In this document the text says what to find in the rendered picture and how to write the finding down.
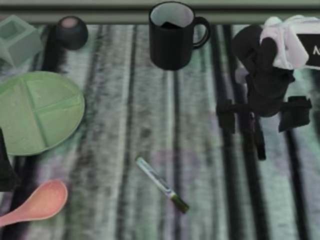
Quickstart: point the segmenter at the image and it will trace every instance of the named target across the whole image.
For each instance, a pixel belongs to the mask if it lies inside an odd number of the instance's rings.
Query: green plate
[[[84,112],[78,86],[57,73],[29,72],[0,84],[0,127],[9,155],[39,154],[60,144]]]

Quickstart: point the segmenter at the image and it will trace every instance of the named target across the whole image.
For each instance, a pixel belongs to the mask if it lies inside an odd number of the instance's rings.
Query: striped fabric
[[[39,28],[45,41],[49,27]],[[241,28],[211,26],[210,41],[177,72],[150,63],[146,25],[90,25],[79,51],[48,41],[20,68],[2,62],[0,82],[39,70],[70,78],[84,92],[86,112],[63,144],[12,157],[22,186],[0,195],[3,215],[58,178],[69,189],[65,208],[3,227],[0,239],[319,240],[320,74],[296,71],[288,90],[311,98],[310,125],[280,134],[278,116],[263,119],[267,160],[258,161],[246,123],[238,119],[231,135],[215,115],[218,99],[245,101],[229,48]],[[136,166],[138,154],[189,204],[187,214]]]

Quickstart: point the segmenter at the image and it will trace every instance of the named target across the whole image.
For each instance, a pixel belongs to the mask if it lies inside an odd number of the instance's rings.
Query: mug handle
[[[205,33],[199,41],[193,43],[193,49],[201,48],[209,40],[211,35],[210,23],[207,21],[207,19],[205,19],[202,16],[196,16],[194,19],[194,26],[197,26],[197,25],[205,26]]]

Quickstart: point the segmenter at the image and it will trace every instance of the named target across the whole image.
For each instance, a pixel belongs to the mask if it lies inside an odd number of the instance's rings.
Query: spoon bowl
[[[66,185],[58,179],[49,180],[40,185],[20,207],[0,216],[0,227],[51,218],[60,212],[67,198]]]

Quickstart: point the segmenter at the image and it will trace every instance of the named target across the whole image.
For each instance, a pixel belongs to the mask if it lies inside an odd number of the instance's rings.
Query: mug rim
[[[156,7],[158,7],[158,6],[160,6],[160,5],[163,5],[163,4],[180,4],[180,5],[184,5],[185,7],[187,7],[188,9],[190,9],[191,10],[191,12],[192,12],[192,14],[193,14],[193,19],[192,19],[192,21],[187,25],[187,26],[184,26],[184,27],[182,27],[181,29],[185,29],[185,28],[187,28],[187,27],[189,27],[189,26],[191,26],[193,23],[194,23],[194,21],[195,21],[195,18],[196,18],[196,14],[195,14],[195,11],[189,6],[189,5],[187,5],[186,3],[184,3],[184,2],[180,2],[180,1],[162,1],[162,2],[159,2],[158,4],[156,4],[156,5],[154,5],[152,8],[151,8],[151,10],[149,11],[149,23],[151,23],[151,24],[153,24],[155,27],[157,27],[157,28],[161,28],[161,26],[158,26],[158,25],[156,25],[155,23],[154,23],[154,21],[152,21],[152,19],[151,19],[151,14],[152,14],[152,12],[155,10],[155,8]],[[176,31],[177,29],[170,29],[170,28],[162,28],[163,30],[168,30],[168,31]]]

